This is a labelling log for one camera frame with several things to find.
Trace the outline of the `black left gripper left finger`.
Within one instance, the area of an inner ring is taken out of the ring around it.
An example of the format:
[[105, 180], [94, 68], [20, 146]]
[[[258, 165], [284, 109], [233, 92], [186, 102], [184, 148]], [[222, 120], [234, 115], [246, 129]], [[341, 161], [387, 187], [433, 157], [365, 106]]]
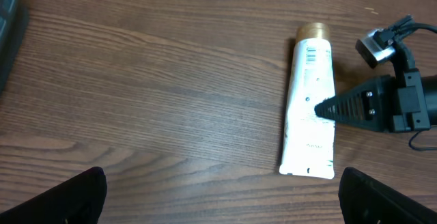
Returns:
[[1, 223], [97, 223], [107, 196], [101, 167], [83, 173], [1, 213]]

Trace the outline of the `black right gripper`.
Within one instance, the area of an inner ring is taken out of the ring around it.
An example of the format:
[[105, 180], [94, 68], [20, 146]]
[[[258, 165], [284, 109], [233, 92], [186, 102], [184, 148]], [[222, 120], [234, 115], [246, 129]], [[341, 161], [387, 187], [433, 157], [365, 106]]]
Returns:
[[377, 76], [315, 106], [315, 114], [340, 124], [392, 132], [429, 130], [436, 125], [436, 75], [422, 77], [418, 69], [397, 77]]

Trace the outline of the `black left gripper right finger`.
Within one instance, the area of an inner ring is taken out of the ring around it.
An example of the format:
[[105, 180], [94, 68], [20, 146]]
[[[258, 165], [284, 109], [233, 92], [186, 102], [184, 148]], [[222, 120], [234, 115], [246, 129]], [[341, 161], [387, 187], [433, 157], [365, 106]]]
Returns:
[[339, 184], [339, 203], [345, 224], [436, 224], [436, 212], [347, 167]]

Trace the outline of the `white Pantene tube gold cap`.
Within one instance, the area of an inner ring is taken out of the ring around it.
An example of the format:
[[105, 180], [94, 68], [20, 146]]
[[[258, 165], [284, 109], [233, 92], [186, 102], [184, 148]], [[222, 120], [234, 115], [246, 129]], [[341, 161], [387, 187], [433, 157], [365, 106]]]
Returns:
[[332, 180], [335, 121], [315, 106], [335, 95], [330, 30], [324, 23], [298, 28], [285, 106], [279, 173]]

